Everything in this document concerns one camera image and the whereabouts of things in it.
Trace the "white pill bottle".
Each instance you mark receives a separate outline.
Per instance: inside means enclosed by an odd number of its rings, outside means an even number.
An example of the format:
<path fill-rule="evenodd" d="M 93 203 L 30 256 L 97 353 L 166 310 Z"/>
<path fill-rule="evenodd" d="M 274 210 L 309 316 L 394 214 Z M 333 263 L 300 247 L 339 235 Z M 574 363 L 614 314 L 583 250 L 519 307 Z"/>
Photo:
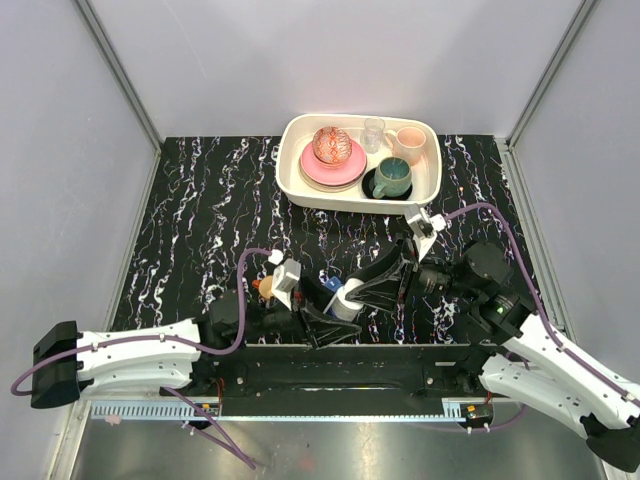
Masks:
<path fill-rule="evenodd" d="M 347 299 L 347 295 L 364 282 L 359 279 L 349 279 L 339 286 L 333 297 L 325 307 L 323 313 L 341 321 L 352 322 L 356 319 L 364 305 Z"/>

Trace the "blue pill organizer box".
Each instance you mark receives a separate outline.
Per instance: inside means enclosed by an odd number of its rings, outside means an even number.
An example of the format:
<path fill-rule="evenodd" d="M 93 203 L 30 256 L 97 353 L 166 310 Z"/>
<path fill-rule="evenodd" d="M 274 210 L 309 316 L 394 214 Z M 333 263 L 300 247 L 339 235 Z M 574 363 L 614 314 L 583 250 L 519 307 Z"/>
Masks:
<path fill-rule="evenodd" d="M 332 276 L 323 283 L 323 286 L 332 294 L 337 293 L 343 286 L 343 282 L 337 276 Z"/>

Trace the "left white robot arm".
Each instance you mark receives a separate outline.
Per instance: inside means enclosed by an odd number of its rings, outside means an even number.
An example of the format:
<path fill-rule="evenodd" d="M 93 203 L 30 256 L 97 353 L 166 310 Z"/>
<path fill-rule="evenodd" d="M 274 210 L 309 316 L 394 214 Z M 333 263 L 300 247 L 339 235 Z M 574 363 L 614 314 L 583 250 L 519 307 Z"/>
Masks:
<path fill-rule="evenodd" d="M 165 327 L 81 332 L 73 321 L 56 324 L 33 348 L 33 367 L 26 375 L 32 381 L 32 408 L 65 406 L 83 391 L 185 387 L 203 396 L 214 388 L 216 372 L 199 360 L 236 352 L 247 334 L 293 329 L 312 347 L 322 348 L 331 344 L 331 330 L 338 330 L 340 339 L 359 332 L 354 319 L 362 306 L 347 296 L 362 281 L 331 279 L 320 289 L 303 289 L 300 278 L 279 274 L 263 282 L 278 309 L 250 313 L 245 291 L 238 288 L 212 303 L 207 316 Z"/>

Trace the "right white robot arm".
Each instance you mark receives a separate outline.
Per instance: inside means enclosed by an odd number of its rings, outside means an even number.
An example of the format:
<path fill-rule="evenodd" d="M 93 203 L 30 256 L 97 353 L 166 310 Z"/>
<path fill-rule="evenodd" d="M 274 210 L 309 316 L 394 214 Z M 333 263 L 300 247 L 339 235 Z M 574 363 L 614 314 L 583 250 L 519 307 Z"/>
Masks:
<path fill-rule="evenodd" d="M 552 326 L 543 308 L 508 287 L 513 271 L 493 244 L 474 242 L 455 262 L 429 258 L 402 241 L 388 255 L 351 275 L 350 303 L 391 310 L 405 297 L 444 293 L 468 300 L 458 324 L 498 349 L 534 365 L 517 366 L 500 352 L 454 371 L 466 396 L 482 390 L 515 399 L 567 426 L 602 461 L 639 469 L 639 386 L 607 368 Z"/>

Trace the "black saucer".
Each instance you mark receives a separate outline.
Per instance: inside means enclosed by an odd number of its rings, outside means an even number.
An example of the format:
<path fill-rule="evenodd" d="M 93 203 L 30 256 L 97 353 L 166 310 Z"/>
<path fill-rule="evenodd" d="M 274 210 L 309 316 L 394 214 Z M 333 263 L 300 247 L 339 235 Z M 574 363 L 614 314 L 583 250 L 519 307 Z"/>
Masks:
<path fill-rule="evenodd" d="M 361 181 L 361 190 L 366 198 L 375 200 L 373 195 L 374 190 L 374 176 L 375 170 L 371 169 L 367 171 L 362 177 Z M 402 194 L 398 196 L 383 196 L 381 200 L 390 200 L 390 201 L 406 201 L 409 199 L 411 193 L 413 191 L 413 185 L 410 185 L 409 188 Z"/>

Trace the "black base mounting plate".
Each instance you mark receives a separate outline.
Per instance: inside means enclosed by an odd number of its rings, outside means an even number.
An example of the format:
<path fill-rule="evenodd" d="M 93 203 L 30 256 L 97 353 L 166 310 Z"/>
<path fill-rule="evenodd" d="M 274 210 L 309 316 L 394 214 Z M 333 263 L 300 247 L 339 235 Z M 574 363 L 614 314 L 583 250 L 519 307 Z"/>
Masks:
<path fill-rule="evenodd" d="M 486 348 L 469 345 L 250 345 L 195 363 L 191 397 L 240 417 L 426 416 L 442 399 L 485 399 Z"/>

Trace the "green ceramic mug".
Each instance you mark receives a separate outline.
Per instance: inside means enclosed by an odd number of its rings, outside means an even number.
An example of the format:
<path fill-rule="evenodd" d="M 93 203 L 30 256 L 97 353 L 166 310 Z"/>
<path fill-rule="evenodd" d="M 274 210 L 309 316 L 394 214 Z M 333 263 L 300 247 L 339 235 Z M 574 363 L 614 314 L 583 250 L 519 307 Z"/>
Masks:
<path fill-rule="evenodd" d="M 412 183 L 410 164 L 398 157 L 383 159 L 375 169 L 372 195 L 376 199 L 404 195 Z"/>

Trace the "cream plate under pink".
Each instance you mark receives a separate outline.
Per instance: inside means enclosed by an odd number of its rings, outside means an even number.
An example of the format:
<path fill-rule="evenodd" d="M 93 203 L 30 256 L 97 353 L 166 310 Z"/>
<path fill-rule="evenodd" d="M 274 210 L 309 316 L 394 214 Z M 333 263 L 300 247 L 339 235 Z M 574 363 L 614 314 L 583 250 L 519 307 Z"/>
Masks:
<path fill-rule="evenodd" d="M 338 193 L 338 192 L 343 192 L 346 191 L 354 186 L 356 186 L 362 179 L 362 177 L 358 177 L 355 180 L 353 180 L 352 182 L 349 183 L 345 183 L 342 185 L 325 185 L 325 184 L 321 184 L 316 182 L 315 180 L 313 180 L 304 170 L 299 169 L 299 175 L 301 177 L 301 179 L 310 187 L 313 188 L 315 190 L 321 191 L 321 192 L 326 192 L 326 193 Z"/>

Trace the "white rectangular dish tub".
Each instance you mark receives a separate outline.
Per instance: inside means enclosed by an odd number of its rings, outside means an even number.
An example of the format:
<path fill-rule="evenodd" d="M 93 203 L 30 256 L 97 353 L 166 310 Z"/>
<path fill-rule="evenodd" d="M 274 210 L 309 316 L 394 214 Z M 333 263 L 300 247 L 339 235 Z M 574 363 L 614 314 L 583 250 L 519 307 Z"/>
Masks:
<path fill-rule="evenodd" d="M 413 119 L 385 117 L 387 130 L 412 126 L 426 135 L 424 153 L 420 162 L 412 167 L 413 191 L 406 201 L 368 199 L 361 190 L 361 181 L 354 187 L 338 193 L 326 193 L 310 188 L 300 177 L 300 156 L 311 143 L 315 132 L 325 126 L 343 129 L 354 141 L 361 139 L 366 115 L 357 114 L 304 114 L 289 122 L 276 157 L 278 187 L 294 204 L 320 210 L 335 210 L 366 214 L 401 215 L 410 204 L 425 206 L 438 196 L 443 176 L 443 162 L 435 131 L 427 124 Z"/>

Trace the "pink ceramic mug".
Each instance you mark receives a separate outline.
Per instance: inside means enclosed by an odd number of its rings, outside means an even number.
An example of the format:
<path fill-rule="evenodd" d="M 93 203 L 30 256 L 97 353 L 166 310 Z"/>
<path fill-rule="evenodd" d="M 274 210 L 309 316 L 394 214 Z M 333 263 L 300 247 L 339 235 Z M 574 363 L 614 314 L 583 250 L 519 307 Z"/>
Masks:
<path fill-rule="evenodd" d="M 398 130 L 387 130 L 384 138 L 394 157 L 405 160 L 410 166 L 417 165 L 424 153 L 426 135 L 419 128 L 407 126 Z"/>

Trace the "orange patterned bowl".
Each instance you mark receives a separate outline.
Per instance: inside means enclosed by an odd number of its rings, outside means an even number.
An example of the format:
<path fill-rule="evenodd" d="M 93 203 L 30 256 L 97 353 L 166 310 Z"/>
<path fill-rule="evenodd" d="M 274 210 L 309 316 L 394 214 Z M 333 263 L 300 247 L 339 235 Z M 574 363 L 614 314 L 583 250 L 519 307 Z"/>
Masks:
<path fill-rule="evenodd" d="M 351 156 L 351 138 L 341 128 L 325 126 L 315 132 L 312 139 L 312 150 L 321 163 L 330 167 L 338 167 Z"/>

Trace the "clear drinking glass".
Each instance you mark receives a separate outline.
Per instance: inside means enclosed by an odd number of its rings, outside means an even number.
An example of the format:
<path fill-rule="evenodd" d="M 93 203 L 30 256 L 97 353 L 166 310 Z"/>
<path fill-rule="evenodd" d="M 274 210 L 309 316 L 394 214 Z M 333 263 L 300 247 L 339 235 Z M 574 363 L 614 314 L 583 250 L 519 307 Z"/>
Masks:
<path fill-rule="evenodd" d="M 376 153 L 384 138 L 385 122 L 380 117 L 369 117 L 364 121 L 361 145 L 366 153 Z"/>

